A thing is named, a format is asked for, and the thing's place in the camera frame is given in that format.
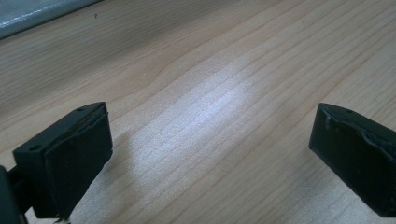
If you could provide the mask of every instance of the clamp jaw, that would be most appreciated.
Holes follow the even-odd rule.
[[[80,107],[13,151],[17,165],[0,166],[0,223],[67,220],[112,155],[106,103]]]
[[[309,147],[381,217],[396,217],[396,132],[319,104]]]

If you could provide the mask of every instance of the screw hole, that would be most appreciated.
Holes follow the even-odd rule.
[[[41,148],[41,145],[34,145],[28,148],[29,151],[37,151]]]

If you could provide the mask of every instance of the gray object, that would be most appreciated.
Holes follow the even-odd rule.
[[[0,39],[102,0],[0,0]]]

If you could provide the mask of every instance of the wooden table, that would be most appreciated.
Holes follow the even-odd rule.
[[[109,0],[0,41],[0,163],[106,101],[72,223],[394,223],[308,140],[319,102],[396,130],[395,71],[394,0]]]

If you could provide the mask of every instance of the wood grain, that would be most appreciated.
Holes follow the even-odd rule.
[[[394,0],[105,1],[0,41],[0,163],[106,101],[72,223],[394,223],[307,145],[319,102],[396,130],[395,36]]]

